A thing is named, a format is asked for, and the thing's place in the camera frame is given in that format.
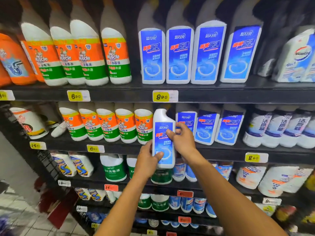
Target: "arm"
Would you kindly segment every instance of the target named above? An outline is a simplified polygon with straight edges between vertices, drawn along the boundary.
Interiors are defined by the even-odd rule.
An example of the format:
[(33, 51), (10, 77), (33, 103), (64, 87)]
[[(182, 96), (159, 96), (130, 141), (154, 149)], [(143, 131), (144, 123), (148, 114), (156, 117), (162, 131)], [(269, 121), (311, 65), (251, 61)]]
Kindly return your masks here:
[(167, 130), (176, 150), (192, 168), (208, 202), (229, 236), (288, 236), (272, 218), (247, 199), (197, 151), (192, 132), (176, 123), (176, 133)]
[(141, 192), (148, 178), (154, 174), (158, 161), (164, 155), (163, 152), (159, 152), (152, 157), (152, 153), (150, 153), (151, 146), (152, 141), (149, 141), (141, 147), (132, 178), (109, 212), (107, 218), (100, 225), (95, 236), (130, 235)]

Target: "colorful label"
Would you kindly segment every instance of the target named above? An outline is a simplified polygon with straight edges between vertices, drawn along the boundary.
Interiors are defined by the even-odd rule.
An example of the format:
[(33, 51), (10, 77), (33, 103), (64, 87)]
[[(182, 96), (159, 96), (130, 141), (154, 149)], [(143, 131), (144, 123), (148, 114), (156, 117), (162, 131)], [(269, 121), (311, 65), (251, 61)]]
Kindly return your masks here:
[(153, 114), (139, 117), (135, 115), (138, 139), (147, 142), (152, 139), (153, 134)]
[(169, 80), (188, 79), (191, 32), (191, 28), (169, 30)]
[(159, 164), (171, 165), (173, 164), (173, 142), (167, 136), (166, 130), (173, 131), (172, 122), (156, 122), (155, 123), (155, 136), (154, 136), (154, 155), (159, 152), (164, 152), (163, 158)]
[(137, 136), (135, 115), (116, 115), (120, 137), (124, 140), (133, 139)]
[(89, 193), (91, 195), (92, 200), (94, 200), (94, 201), (102, 201), (102, 197), (97, 192), (97, 190), (89, 189)]
[(162, 35), (161, 30), (142, 30), (141, 49), (144, 80), (162, 80)]
[(84, 77), (88, 80), (105, 78), (105, 61), (100, 39), (77, 39), (75, 43)]
[(82, 78), (83, 72), (79, 60), (77, 45), (73, 39), (59, 39), (53, 41), (67, 78)]
[(124, 166), (121, 163), (118, 166), (113, 166), (113, 167), (106, 167), (103, 165), (104, 171), (105, 171), (105, 176), (106, 179), (112, 180), (112, 181), (117, 181), (121, 180), (126, 176)]
[(202, 213), (206, 206), (207, 199), (204, 198), (194, 198), (194, 210)]
[(97, 113), (81, 114), (81, 118), (90, 137), (95, 138), (103, 134)]
[(151, 198), (140, 199), (138, 202), (138, 207), (140, 209), (149, 209), (151, 207)]
[(293, 112), (285, 112), (276, 109), (265, 134), (274, 138), (280, 138), (286, 130)]
[(70, 170), (69, 166), (63, 159), (56, 156), (52, 156), (52, 158), (57, 163), (57, 166), (63, 175), (65, 176), (72, 175), (72, 170)]
[(65, 77), (65, 72), (61, 66), (52, 40), (27, 41), (35, 55), (37, 66), (39, 67), (44, 79), (61, 79)]
[(183, 210), (191, 211), (194, 203), (194, 198), (182, 197), (180, 199), (180, 206)]
[(315, 138), (315, 117), (311, 118), (302, 134), (310, 138)]
[(169, 205), (173, 208), (177, 208), (180, 206), (180, 197), (179, 196), (170, 196), (169, 197)]
[(242, 118), (243, 112), (224, 110), (217, 139), (226, 143), (234, 143), (241, 127)]
[(228, 55), (225, 79), (245, 79), (258, 41), (259, 25), (237, 26)]
[(112, 78), (131, 76), (126, 40), (123, 37), (103, 38), (103, 46), (109, 76)]
[(82, 188), (75, 188), (75, 191), (77, 192), (78, 196), (82, 200), (88, 200), (89, 196), (85, 193), (85, 191)]
[(216, 79), (223, 32), (223, 26), (200, 28), (195, 80)]
[(196, 113), (179, 112), (177, 121), (184, 123), (192, 132), (194, 132)]
[(266, 112), (256, 108), (254, 110), (252, 120), (246, 132), (254, 137), (262, 137), (265, 134), (265, 131), (268, 127), (268, 124), (270, 123), (272, 116), (272, 112)]
[(217, 113), (209, 112), (205, 110), (199, 110), (198, 120), (197, 120), (197, 128), (195, 139), (201, 142), (210, 143), (212, 138), (215, 137), (213, 135), (213, 130), (215, 126), (215, 119)]
[(85, 168), (85, 166), (83, 165), (81, 159), (76, 158), (74, 156), (70, 156), (74, 166), (76, 167), (79, 175), (81, 176), (87, 176), (89, 174), (89, 172), (87, 171), (87, 169)]
[(194, 172), (192, 171), (192, 169), (188, 165), (186, 166), (186, 175), (188, 175), (191, 178), (196, 178)]
[(155, 202), (152, 200), (152, 209), (155, 211), (165, 211), (169, 208), (168, 199), (163, 202)]
[(70, 135), (73, 138), (79, 138), (86, 134), (85, 126), (78, 112), (68, 115), (62, 115), (62, 117), (65, 120), (65, 123), (67, 124), (67, 128), (69, 130)]
[(118, 123), (114, 113), (108, 115), (97, 115), (103, 134), (106, 139), (113, 139), (119, 136)]
[(173, 175), (175, 177), (184, 177), (186, 173), (186, 163), (176, 163), (173, 167)]
[(151, 181), (156, 183), (168, 183), (172, 181), (172, 169), (156, 170), (151, 176)]
[(311, 112), (297, 109), (297, 114), (294, 114), (288, 124), (288, 127), (283, 132), (284, 135), (297, 138), (301, 136), (302, 131), (311, 119)]
[(229, 179), (233, 166), (217, 166), (217, 171), (225, 178)]
[(289, 58), (289, 62), (285, 63), (285, 66), (280, 66), (279, 69), (281, 71), (281, 76), (279, 76), (285, 82), (299, 82), (301, 77), (305, 75), (305, 71), (309, 66), (309, 63), (312, 60), (313, 50), (315, 47), (315, 36), (311, 34), (308, 36), (308, 42), (305, 46), (298, 48), (291, 58)]

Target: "person's left arm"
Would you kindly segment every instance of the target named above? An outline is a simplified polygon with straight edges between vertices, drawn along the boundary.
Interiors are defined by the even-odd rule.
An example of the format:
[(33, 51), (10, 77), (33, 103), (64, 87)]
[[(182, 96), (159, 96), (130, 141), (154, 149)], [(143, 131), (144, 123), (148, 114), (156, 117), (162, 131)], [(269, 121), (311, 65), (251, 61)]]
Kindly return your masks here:
[(159, 152), (152, 157), (151, 146), (152, 141), (149, 141), (141, 147), (132, 178), (108, 216), (101, 223), (95, 236), (130, 235), (142, 190), (148, 179), (154, 174), (158, 161), (164, 155), (163, 152)]

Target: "person's left hand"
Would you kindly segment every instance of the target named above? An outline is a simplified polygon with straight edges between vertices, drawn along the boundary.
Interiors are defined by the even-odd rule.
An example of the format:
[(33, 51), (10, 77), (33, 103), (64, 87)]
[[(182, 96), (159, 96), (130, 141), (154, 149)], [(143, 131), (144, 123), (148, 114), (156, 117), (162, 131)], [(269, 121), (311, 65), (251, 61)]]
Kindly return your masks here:
[(144, 146), (141, 147), (138, 159), (136, 162), (134, 175), (144, 177), (146, 180), (151, 177), (156, 168), (157, 163), (163, 157), (164, 153), (156, 153), (152, 156), (152, 140), (148, 141)]

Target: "bottle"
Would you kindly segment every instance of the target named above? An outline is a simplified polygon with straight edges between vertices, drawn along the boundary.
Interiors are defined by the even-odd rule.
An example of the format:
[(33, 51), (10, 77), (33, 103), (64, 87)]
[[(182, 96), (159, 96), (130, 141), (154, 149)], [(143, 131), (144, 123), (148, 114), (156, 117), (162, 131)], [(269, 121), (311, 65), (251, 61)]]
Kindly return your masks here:
[(280, 145), (284, 147), (293, 147), (297, 144), (298, 138), (307, 126), (315, 111), (315, 105), (301, 105), (292, 116), (286, 130), (280, 138)]
[(80, 176), (90, 177), (92, 175), (94, 167), (86, 155), (69, 152), (69, 156)]
[(136, 167), (136, 162), (137, 162), (137, 155), (127, 155), (127, 165), (129, 169), (129, 177), (132, 178), (134, 172), (135, 172), (135, 167)]
[(77, 103), (59, 102), (58, 107), (65, 123), (67, 124), (72, 140), (82, 141), (88, 138)]
[(197, 109), (189, 103), (177, 103), (176, 122), (184, 123), (195, 136), (197, 127)]
[(157, 169), (151, 176), (151, 181), (156, 185), (167, 185), (172, 182), (172, 169)]
[(36, 106), (38, 107), (40, 117), (45, 121), (48, 128), (59, 126), (61, 118), (54, 102), (42, 102)]
[(182, 158), (175, 159), (175, 166), (173, 168), (172, 178), (177, 181), (181, 182), (185, 179), (186, 175), (186, 163), (183, 162)]
[(177, 228), (179, 226), (179, 222), (171, 221), (171, 226), (173, 228)]
[(22, 128), (28, 134), (30, 139), (39, 139), (49, 133), (45, 123), (36, 114), (34, 108), (28, 103), (14, 101), (12, 102), (10, 111), (21, 124)]
[(91, 195), (90, 195), (88, 189), (86, 189), (86, 188), (74, 188), (74, 190), (77, 192), (80, 199), (90, 200)]
[(262, 136), (264, 146), (274, 148), (279, 145), (280, 138), (297, 108), (297, 105), (283, 105), (274, 110), (265, 134)]
[(255, 104), (255, 109), (244, 134), (243, 142), (250, 147), (259, 147), (262, 144), (262, 136), (270, 123), (275, 105), (271, 104)]
[(209, 202), (207, 202), (206, 212), (211, 218), (216, 218), (217, 217), (215, 212), (213, 211), (211, 205), (209, 204)]
[(235, 10), (227, 40), (220, 81), (245, 83), (250, 73), (263, 22), (253, 15), (260, 0), (242, 0)]
[(67, 177), (72, 177), (77, 174), (76, 167), (71, 161), (68, 154), (62, 154), (57, 151), (50, 152), (51, 157), (57, 163), (60, 172)]
[(0, 64), (0, 87), (10, 85), (11, 83), (12, 83), (12, 80), (10, 78), (10, 75), (5, 70), (3, 65)]
[(169, 195), (151, 194), (152, 209), (157, 212), (164, 212), (168, 210)]
[(0, 33), (0, 60), (16, 85), (33, 84), (37, 81), (34, 71), (17, 39)]
[(271, 167), (259, 183), (258, 190), (267, 197), (279, 197), (298, 168), (282, 164)]
[(152, 156), (163, 152), (163, 158), (158, 162), (159, 169), (172, 169), (175, 165), (175, 147), (166, 134), (170, 129), (175, 132), (175, 121), (166, 115), (166, 109), (158, 108), (153, 115)]
[(211, 103), (200, 103), (195, 142), (212, 145), (218, 127), (221, 109)]
[(48, 2), (51, 6), (50, 33), (68, 82), (71, 85), (84, 84), (79, 51), (70, 31), (70, 19), (64, 14), (59, 3), (55, 0), (48, 0)]
[(172, 210), (178, 210), (180, 207), (180, 196), (170, 196), (169, 206)]
[(152, 227), (152, 228), (156, 228), (159, 224), (159, 221), (156, 220), (156, 219), (149, 219), (149, 225)]
[(190, 0), (176, 0), (166, 19), (166, 82), (187, 84), (191, 77), (194, 29), (183, 11)]
[(151, 208), (150, 194), (141, 194), (138, 202), (138, 208), (142, 210), (148, 210)]
[(89, 139), (91, 141), (103, 139), (103, 130), (100, 126), (95, 104), (92, 102), (78, 102), (78, 108)]
[(153, 106), (152, 103), (135, 103), (134, 108), (138, 142), (145, 145), (152, 139)]
[(315, 147), (315, 116), (312, 116), (302, 131), (301, 136), (297, 140), (297, 145), (307, 149)]
[(27, 46), (31, 47), (37, 65), (48, 86), (61, 86), (68, 83), (59, 61), (56, 47), (50, 36), (49, 27), (32, 8), (28, 0), (19, 0), (23, 13), (21, 29)]
[(114, 7), (113, 0), (103, 2), (100, 30), (109, 78), (113, 84), (126, 84), (131, 82), (131, 72), (124, 23)]
[(256, 189), (267, 169), (262, 164), (250, 164), (247, 167), (241, 167), (236, 175), (236, 181), (248, 189)]
[(120, 138), (123, 143), (133, 143), (137, 140), (136, 121), (133, 103), (115, 103), (115, 113)]
[(226, 23), (217, 19), (215, 10), (222, 1), (206, 0), (199, 11), (192, 56), (192, 84), (214, 84), (216, 82)]
[(103, 201), (106, 196), (105, 190), (95, 190), (95, 189), (88, 189), (91, 195), (92, 200), (94, 201)]
[(234, 145), (242, 125), (246, 110), (236, 104), (225, 103), (220, 115), (215, 141), (225, 145)]
[(197, 178), (196, 178), (194, 172), (192, 171), (192, 169), (188, 165), (186, 165), (185, 176), (186, 176), (187, 180), (189, 180), (190, 182), (196, 182), (197, 181)]
[(312, 60), (311, 53), (315, 48), (314, 31), (313, 28), (308, 29), (283, 46), (272, 80), (279, 83), (300, 81)]
[(119, 182), (127, 178), (123, 161), (123, 155), (120, 154), (100, 154), (100, 162), (103, 165), (105, 177), (108, 181)]
[(112, 143), (120, 139), (114, 103), (95, 102), (97, 116), (105, 141)]
[(190, 213), (194, 203), (194, 198), (182, 197), (180, 199), (180, 208), (184, 213)]
[(72, 0), (70, 30), (78, 47), (85, 83), (100, 86), (108, 83), (100, 37), (95, 24), (85, 10), (82, 0)]
[(283, 191), (288, 193), (296, 193), (313, 172), (314, 166), (299, 165), (299, 169), (295, 172), (293, 179), (285, 185)]
[(153, 18), (158, 5), (159, 0), (148, 0), (138, 16), (141, 75), (144, 84), (162, 84), (165, 81), (165, 27)]
[(193, 207), (192, 210), (196, 214), (201, 214), (204, 211), (204, 208), (206, 206), (207, 199), (204, 198), (194, 198)]

